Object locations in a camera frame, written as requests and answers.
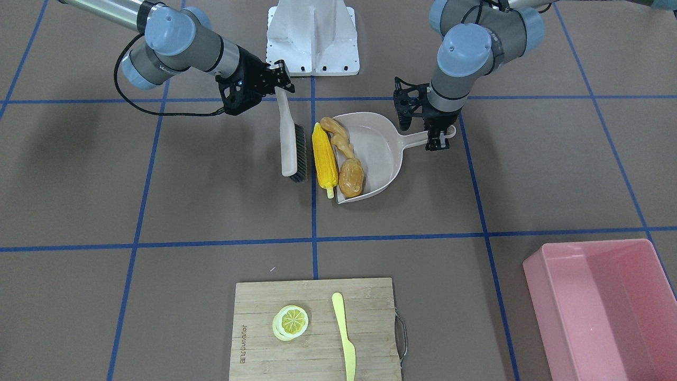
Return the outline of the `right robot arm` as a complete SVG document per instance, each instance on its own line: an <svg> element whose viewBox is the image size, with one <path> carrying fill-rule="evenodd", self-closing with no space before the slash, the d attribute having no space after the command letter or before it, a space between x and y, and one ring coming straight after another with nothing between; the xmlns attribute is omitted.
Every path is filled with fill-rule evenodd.
<svg viewBox="0 0 677 381"><path fill-rule="evenodd" d="M98 15L136 32L120 53L114 71L140 89L153 89L172 77L196 68L215 77L222 106L211 116L237 116L281 90L295 92L283 60L259 57L214 32L210 19L196 7L174 9L153 1L69 1L68 5Z"/></svg>

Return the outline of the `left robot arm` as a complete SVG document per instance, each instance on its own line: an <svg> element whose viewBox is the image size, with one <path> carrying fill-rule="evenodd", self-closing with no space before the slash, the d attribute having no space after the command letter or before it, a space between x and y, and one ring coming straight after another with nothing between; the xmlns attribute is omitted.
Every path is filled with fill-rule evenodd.
<svg viewBox="0 0 677 381"><path fill-rule="evenodd" d="M394 106L399 128L424 122L425 149L445 150L448 133L477 79L535 50L545 36L542 13L550 1L435 1L431 28L442 36L430 82L396 77Z"/></svg>

